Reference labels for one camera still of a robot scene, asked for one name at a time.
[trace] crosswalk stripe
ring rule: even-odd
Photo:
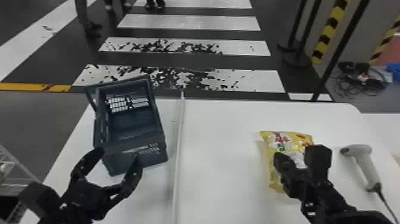
[[[76,17],[68,0],[0,46],[0,81]]]
[[[269,56],[265,41],[108,38],[99,51]]]
[[[155,87],[210,91],[285,92],[277,71],[87,65],[73,86],[149,74]]]
[[[313,97],[312,94],[300,94],[300,93],[289,93],[289,98],[291,100],[305,100],[308,101]],[[329,96],[329,94],[321,94],[320,97],[318,97],[318,101],[332,101],[332,98]]]
[[[127,14],[118,28],[260,30],[255,17]]]
[[[168,7],[198,8],[251,8],[249,0],[165,0]],[[144,6],[146,0],[138,0],[135,6]]]

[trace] snack bag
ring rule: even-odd
[[[299,169],[307,168],[304,164],[305,147],[314,145],[311,135],[297,132],[261,131],[261,137],[267,147],[267,161],[270,172],[270,188],[284,192],[280,183],[280,174],[274,167],[274,154],[280,152],[288,155]]]

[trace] shoe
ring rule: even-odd
[[[129,2],[125,2],[123,7],[124,7],[124,10],[131,10],[132,4]]]
[[[101,29],[101,28],[103,28],[103,25],[101,25],[101,24],[98,24],[98,23],[94,23],[94,22],[90,22],[91,23],[91,25],[92,25],[92,30],[98,30],[98,29]]]
[[[162,11],[162,10],[164,10],[164,9],[165,9],[165,2],[162,3],[162,4],[158,4],[158,5],[157,5],[157,10],[158,10],[158,11]]]
[[[85,35],[89,38],[100,38],[100,33],[96,33],[93,29],[85,29]]]
[[[112,12],[113,11],[113,6],[112,5],[105,5],[105,10],[107,11],[107,12]]]
[[[157,10],[164,10],[165,9],[165,1],[161,1],[160,3],[157,2]]]
[[[146,10],[152,10],[152,9],[154,9],[154,4],[146,4],[146,5],[145,5],[145,9],[146,9]]]

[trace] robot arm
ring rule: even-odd
[[[346,203],[328,180],[332,151],[323,145],[306,147],[306,169],[296,168],[292,159],[275,153],[274,167],[281,173],[285,193],[301,201],[301,212],[313,224],[391,224],[378,211],[358,211]]]
[[[102,220],[119,202],[136,189],[143,174],[143,166],[136,157],[121,183],[101,187],[86,180],[86,176],[103,157],[104,150],[95,148],[75,165],[68,189],[60,198],[50,187],[32,182],[18,196],[41,218],[39,223],[88,224]]]

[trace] metal shelf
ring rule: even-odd
[[[0,197],[16,197],[32,181],[41,182],[0,144]],[[17,202],[8,217],[0,218],[0,224],[18,223],[25,210],[25,206]]]

